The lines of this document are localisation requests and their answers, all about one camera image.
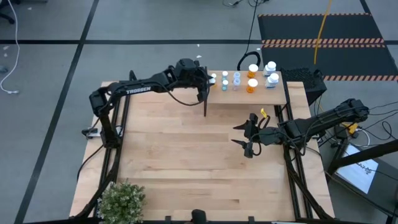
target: black mat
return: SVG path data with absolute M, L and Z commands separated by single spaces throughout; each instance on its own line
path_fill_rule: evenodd
M 323 15 L 270 16 L 260 14 L 259 27 L 262 40 L 316 39 Z M 382 38 L 370 14 L 330 14 L 322 31 L 323 39 L 330 38 Z
M 276 62 L 278 70 L 281 67 L 284 69 L 313 67 L 314 51 L 313 47 L 263 47 L 261 49 L 263 62 Z M 398 75 L 394 61 L 385 46 L 370 48 L 321 47 L 318 49 L 317 68 L 325 76 L 334 77 L 333 80 L 341 80 L 341 78 L 336 78 L 338 76 L 390 77 Z

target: white cable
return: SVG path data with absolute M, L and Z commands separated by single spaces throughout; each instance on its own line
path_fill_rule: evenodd
M 17 65 L 18 65 L 19 50 L 20 50 L 19 44 L 18 44 L 18 38 L 17 38 L 17 36 L 18 36 L 18 18 L 17 18 L 17 14 L 15 13 L 15 10 L 14 10 L 14 8 L 13 8 L 13 6 L 12 6 L 10 0 L 8 0 L 8 3 L 10 4 L 12 13 L 14 13 L 14 17 L 15 17 L 15 43 L 17 44 L 18 52 L 17 52 L 17 58 L 16 58 L 16 60 L 15 60 L 14 68 L 12 68 L 12 70 L 8 73 L 8 75 L 6 75 L 6 76 L 1 80 L 1 82 L 0 82 L 0 88 L 1 88 L 2 91 L 5 91 L 5 92 L 8 93 L 8 94 L 17 94 L 17 93 L 19 93 L 18 90 L 9 91 L 9 90 L 5 90 L 5 89 L 2 87 L 2 83 L 13 73 L 13 71 L 15 70 L 15 68 L 16 68 Z
M 371 138 L 369 137 L 368 132 L 366 132 L 365 130 L 360 129 L 360 128 L 357 128 L 355 131 L 362 131 L 363 133 L 365 133 L 366 137 L 368 138 L 368 144 L 365 146 L 360 146 L 360 145 L 354 144 L 352 142 L 351 142 L 351 144 L 353 144 L 354 146 L 357 146 L 357 147 L 369 147 L 369 145 L 371 144 Z

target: chair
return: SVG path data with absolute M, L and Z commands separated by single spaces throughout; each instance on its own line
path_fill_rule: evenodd
M 0 9 L 2 9 L 2 8 L 6 7 L 6 6 L 8 6 L 8 1 L 7 0 L 0 0 Z M 13 18 L 11 18 L 11 17 L 9 17 L 9 16 L 7 16 L 7 15 L 1 13 L 1 12 L 0 12 L 0 18 L 7 19 L 10 24 L 14 24 L 15 23 L 15 20 Z

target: orange bottle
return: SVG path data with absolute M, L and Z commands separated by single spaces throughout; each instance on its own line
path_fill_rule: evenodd
M 258 84 L 259 84 L 259 82 L 256 79 L 254 79 L 254 78 L 249 79 L 248 87 L 246 87 L 246 91 L 248 93 L 254 93 L 254 90 L 256 89 L 256 86 L 258 86 Z
M 256 72 L 259 70 L 259 67 L 255 64 L 251 64 L 249 66 L 249 71 L 248 71 L 248 78 L 254 78 L 256 76 Z

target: black floor line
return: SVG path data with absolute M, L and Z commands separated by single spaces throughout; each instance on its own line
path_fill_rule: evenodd
M 85 27 L 83 29 L 83 33 L 81 34 L 81 37 L 80 37 L 80 43 L 78 44 L 78 46 L 76 48 L 75 55 L 73 56 L 73 60 L 70 65 L 68 75 L 67 75 L 67 77 L 65 79 L 65 83 L 63 84 L 63 87 L 62 87 L 60 98 L 58 99 L 58 103 L 55 107 L 55 111 L 52 116 L 49 129 L 47 130 L 47 134 L 45 135 L 42 148 L 40 150 L 33 173 L 31 175 L 29 183 L 27 185 L 27 188 L 26 188 L 26 191 L 24 194 L 24 198 L 22 199 L 21 205 L 19 206 L 19 210 L 18 210 L 16 219 L 14 221 L 14 224 L 20 224 L 20 223 L 24 222 L 27 209 L 29 207 L 30 201 L 32 200 L 32 196 L 33 196 L 34 190 L 36 188 L 37 181 L 39 180 L 40 173 L 42 171 L 45 158 L 49 151 L 50 143 L 53 138 L 55 128 L 57 127 L 57 123 L 60 118 L 61 111 L 62 111 L 63 105 L 65 103 L 65 99 L 67 97 L 68 90 L 69 90 L 70 84 L 72 82 L 72 78 L 75 73 L 75 70 L 76 70 L 80 55 L 81 55 L 81 51 L 83 50 L 84 40 L 86 40 L 86 38 L 87 38 L 88 30 L 90 29 L 91 22 L 93 21 L 93 17 L 94 17 L 94 14 L 95 14 L 95 11 L 96 11 L 96 8 L 98 5 L 98 1 L 99 0 L 94 0 L 93 5 L 91 6 L 90 13 L 88 14 L 88 18 L 87 18 Z
M 80 40 L 18 40 L 18 44 L 79 44 Z M 248 40 L 85 40 L 84 44 L 98 45 L 157 45 L 157 44 L 247 44 Z M 15 44 L 15 40 L 0 40 L 0 44 Z M 262 44 L 250 40 L 250 44 Z
M 360 0 L 360 1 L 361 1 L 361 5 L 362 5 L 362 8 L 363 8 L 363 11 L 370 14 L 371 10 L 369 9 L 369 6 L 366 3 L 366 1 L 365 0 Z
M 80 40 L 18 40 L 18 44 L 79 44 Z M 15 44 L 15 40 L 0 40 L 0 44 Z

